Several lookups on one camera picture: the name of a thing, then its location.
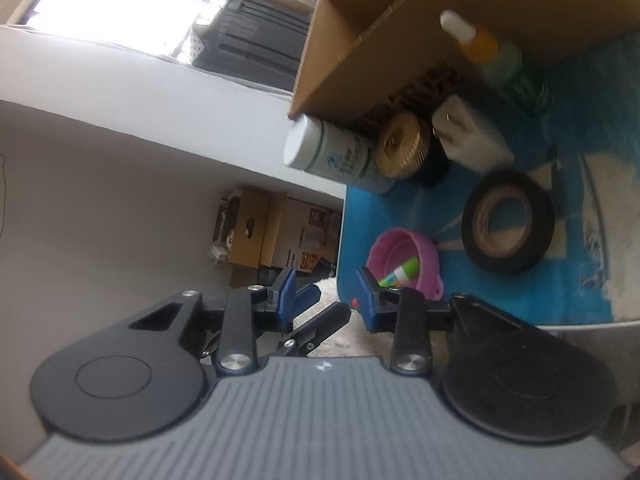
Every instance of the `gray wall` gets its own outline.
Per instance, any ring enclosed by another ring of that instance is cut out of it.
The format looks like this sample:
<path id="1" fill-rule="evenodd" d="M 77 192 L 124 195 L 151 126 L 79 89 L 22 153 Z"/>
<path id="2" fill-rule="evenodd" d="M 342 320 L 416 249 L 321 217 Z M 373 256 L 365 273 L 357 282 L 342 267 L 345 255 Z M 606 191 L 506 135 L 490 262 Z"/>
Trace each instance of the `gray wall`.
<path id="1" fill-rule="evenodd" d="M 216 200 L 238 176 L 107 130 L 82 137 L 68 120 L 0 111 L 0 452 L 21 460 L 44 439 L 28 387 L 45 357 L 181 290 L 226 293 L 228 270 L 206 251 Z"/>

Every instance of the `white fluffy rug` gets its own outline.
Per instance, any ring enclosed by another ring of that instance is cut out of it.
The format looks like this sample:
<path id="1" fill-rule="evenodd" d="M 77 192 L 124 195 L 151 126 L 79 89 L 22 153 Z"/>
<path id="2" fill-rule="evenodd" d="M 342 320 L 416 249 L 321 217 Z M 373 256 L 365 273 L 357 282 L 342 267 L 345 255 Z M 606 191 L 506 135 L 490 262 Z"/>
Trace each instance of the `white fluffy rug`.
<path id="1" fill-rule="evenodd" d="M 294 328 L 299 327 L 305 321 L 315 316 L 323 309 L 338 299 L 338 290 L 335 278 L 327 278 L 317 282 L 322 296 L 313 307 L 303 312 L 294 321 Z M 389 333 L 372 334 L 365 330 L 362 316 L 351 311 L 351 319 L 347 325 L 326 339 L 318 348 L 313 350 L 309 357 L 342 357 L 342 356 L 381 356 L 388 362 L 393 343 L 393 335 Z"/>

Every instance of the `white nozzle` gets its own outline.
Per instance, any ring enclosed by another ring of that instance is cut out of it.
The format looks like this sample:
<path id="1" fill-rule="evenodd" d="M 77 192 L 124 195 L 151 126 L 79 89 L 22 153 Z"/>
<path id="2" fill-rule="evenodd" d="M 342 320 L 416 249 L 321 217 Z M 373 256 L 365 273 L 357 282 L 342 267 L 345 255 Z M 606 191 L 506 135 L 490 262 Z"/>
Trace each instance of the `white nozzle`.
<path id="1" fill-rule="evenodd" d="M 440 15 L 440 26 L 461 44 L 471 43 L 478 34 L 478 30 L 471 23 L 453 10 L 444 10 Z"/>

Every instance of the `black device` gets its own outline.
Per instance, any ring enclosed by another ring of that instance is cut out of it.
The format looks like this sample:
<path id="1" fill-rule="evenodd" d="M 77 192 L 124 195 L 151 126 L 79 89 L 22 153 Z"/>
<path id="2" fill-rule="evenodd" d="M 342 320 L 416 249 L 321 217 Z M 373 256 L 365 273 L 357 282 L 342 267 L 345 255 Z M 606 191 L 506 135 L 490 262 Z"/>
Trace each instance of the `black device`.
<path id="1" fill-rule="evenodd" d="M 31 398 L 48 440 L 39 479 L 621 479 L 596 436 L 614 381 L 595 357 L 466 294 L 427 301 L 358 270 L 365 326 L 393 332 L 379 358 L 307 358 L 351 315 L 284 269 L 224 300 L 195 291 L 61 350 Z M 450 333 L 433 367 L 430 332 Z M 255 339 L 282 332 L 259 359 Z M 203 355 L 212 364 L 203 364 Z"/>

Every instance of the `gold lid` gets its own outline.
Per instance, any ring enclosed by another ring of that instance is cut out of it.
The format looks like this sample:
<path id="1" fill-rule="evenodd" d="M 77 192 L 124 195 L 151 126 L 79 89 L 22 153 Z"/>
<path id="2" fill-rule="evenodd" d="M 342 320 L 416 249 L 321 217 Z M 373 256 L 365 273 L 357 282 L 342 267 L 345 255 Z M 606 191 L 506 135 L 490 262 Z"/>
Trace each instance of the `gold lid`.
<path id="1" fill-rule="evenodd" d="M 422 121 L 411 112 L 400 112 L 380 135 L 374 160 L 380 174 L 409 178 L 429 152 L 429 136 Z"/>

